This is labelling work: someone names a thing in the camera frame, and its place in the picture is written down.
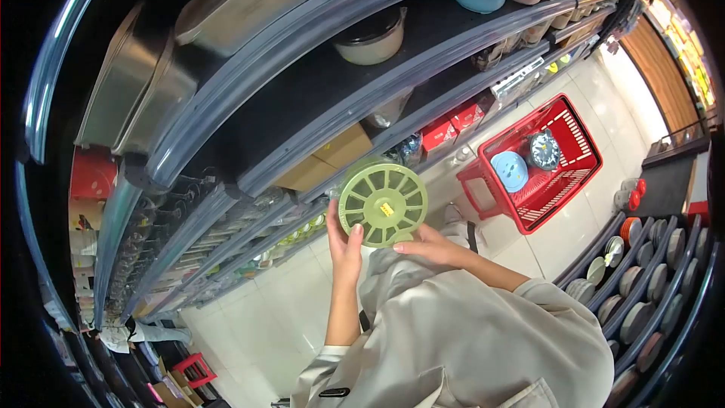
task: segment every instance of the floor tile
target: floor tile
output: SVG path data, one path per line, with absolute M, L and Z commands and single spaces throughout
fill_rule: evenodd
M 269 312 L 284 325 L 299 351 L 322 346 L 327 329 L 332 284 L 317 259 L 259 288 Z
M 619 190 L 622 180 L 626 178 L 614 145 L 610 145 L 601 153 L 602 168 L 583 188 L 600 230 L 615 213 L 614 193 Z
M 519 238 L 493 258 L 493 261 L 528 277 L 543 277 L 534 252 L 526 238 Z
M 574 196 L 536 232 L 526 235 L 547 280 L 554 280 L 576 260 L 599 232 L 584 193 Z
M 290 324 L 279 321 L 261 292 L 262 289 L 254 291 L 222 309 L 238 347 L 247 359 L 222 358 L 228 361 L 226 367 L 239 367 L 299 352 L 293 340 L 295 331 Z

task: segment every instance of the red plastic stool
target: red plastic stool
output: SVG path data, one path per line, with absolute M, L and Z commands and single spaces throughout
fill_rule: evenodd
M 202 384 L 207 384 L 217 377 L 216 374 L 209 370 L 209 366 L 207 366 L 201 353 L 190 354 L 188 358 L 179 362 L 173 369 L 184 374 L 184 370 L 191 366 L 194 366 L 194 370 L 200 375 L 199 378 L 188 381 L 188 386 L 192 389 L 198 388 Z

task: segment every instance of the stainless steel tray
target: stainless steel tray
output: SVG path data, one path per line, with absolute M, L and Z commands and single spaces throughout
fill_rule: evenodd
M 115 147 L 151 82 L 162 48 L 136 33 L 142 7 L 133 7 L 111 39 L 76 145 Z
M 149 154 L 196 93 L 196 80 L 174 59 L 174 36 L 170 34 L 150 84 L 127 129 L 111 149 Z

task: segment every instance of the red box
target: red box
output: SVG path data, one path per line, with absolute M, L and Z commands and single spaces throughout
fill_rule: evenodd
M 70 169 L 71 198 L 108 198 L 113 192 L 118 167 L 107 149 L 76 147 Z
M 478 122 L 484 118 L 484 112 L 473 98 L 463 102 L 446 114 L 459 136 L 465 136 L 476 129 Z
M 421 129 L 423 137 L 423 150 L 426 155 L 438 153 L 453 146 L 458 132 L 455 131 L 453 123 L 448 117 L 441 116 Z

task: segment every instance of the red lid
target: red lid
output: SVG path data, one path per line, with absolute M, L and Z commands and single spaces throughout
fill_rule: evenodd
M 637 181 L 637 191 L 639 192 L 639 195 L 645 195 L 647 192 L 647 182 L 644 178 L 640 178 Z
M 632 191 L 629 193 L 629 210 L 633 212 L 639 206 L 639 191 Z

